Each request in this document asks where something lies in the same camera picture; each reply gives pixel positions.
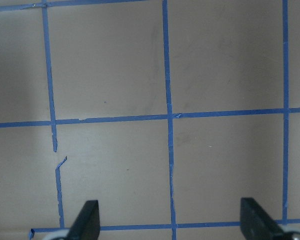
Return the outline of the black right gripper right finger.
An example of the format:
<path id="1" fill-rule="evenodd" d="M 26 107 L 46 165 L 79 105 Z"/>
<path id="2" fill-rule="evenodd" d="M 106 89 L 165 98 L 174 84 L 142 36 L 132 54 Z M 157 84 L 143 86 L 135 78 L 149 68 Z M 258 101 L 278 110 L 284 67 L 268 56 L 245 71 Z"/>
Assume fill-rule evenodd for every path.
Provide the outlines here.
<path id="1" fill-rule="evenodd" d="M 286 240 L 283 229 L 252 197 L 240 200 L 240 231 L 246 240 Z"/>

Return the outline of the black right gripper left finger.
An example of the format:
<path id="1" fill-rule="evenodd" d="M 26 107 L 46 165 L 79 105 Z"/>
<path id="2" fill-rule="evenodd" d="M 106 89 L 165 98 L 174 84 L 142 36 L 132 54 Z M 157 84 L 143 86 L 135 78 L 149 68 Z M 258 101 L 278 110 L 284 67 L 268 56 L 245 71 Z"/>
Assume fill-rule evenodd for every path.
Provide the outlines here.
<path id="1" fill-rule="evenodd" d="M 84 203 L 66 235 L 67 240 L 97 240 L 101 231 L 98 200 Z"/>

